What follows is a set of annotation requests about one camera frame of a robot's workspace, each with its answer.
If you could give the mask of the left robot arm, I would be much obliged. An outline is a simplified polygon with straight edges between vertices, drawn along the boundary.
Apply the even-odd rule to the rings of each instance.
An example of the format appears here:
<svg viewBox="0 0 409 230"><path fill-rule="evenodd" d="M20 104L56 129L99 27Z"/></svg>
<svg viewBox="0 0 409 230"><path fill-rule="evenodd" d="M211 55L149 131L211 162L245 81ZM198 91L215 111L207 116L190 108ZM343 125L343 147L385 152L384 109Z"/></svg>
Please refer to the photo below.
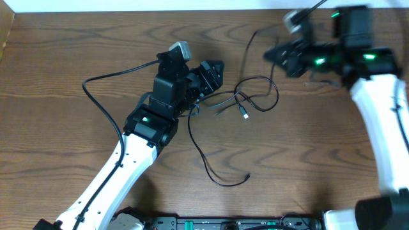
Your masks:
<svg viewBox="0 0 409 230"><path fill-rule="evenodd" d="M177 132L180 116L223 84L223 61L187 66L181 50L157 54L158 72L149 103L141 103L118 130L118 145L84 193L55 222L35 229L107 229L140 175Z"/></svg>

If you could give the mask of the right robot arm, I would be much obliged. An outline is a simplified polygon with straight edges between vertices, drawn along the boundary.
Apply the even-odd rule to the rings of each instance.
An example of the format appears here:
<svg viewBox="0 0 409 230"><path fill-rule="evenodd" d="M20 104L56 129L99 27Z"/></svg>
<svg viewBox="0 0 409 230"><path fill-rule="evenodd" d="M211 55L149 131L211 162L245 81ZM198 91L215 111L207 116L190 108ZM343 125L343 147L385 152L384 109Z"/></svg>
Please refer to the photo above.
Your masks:
<svg viewBox="0 0 409 230"><path fill-rule="evenodd" d="M313 229L408 228L408 100L402 71L388 48L373 47L372 14L365 6L343 6L332 15L336 43L315 40L310 10L284 17L292 42L265 52L288 77L307 71L334 72L361 113L373 149L380 197L353 208L329 210Z"/></svg>

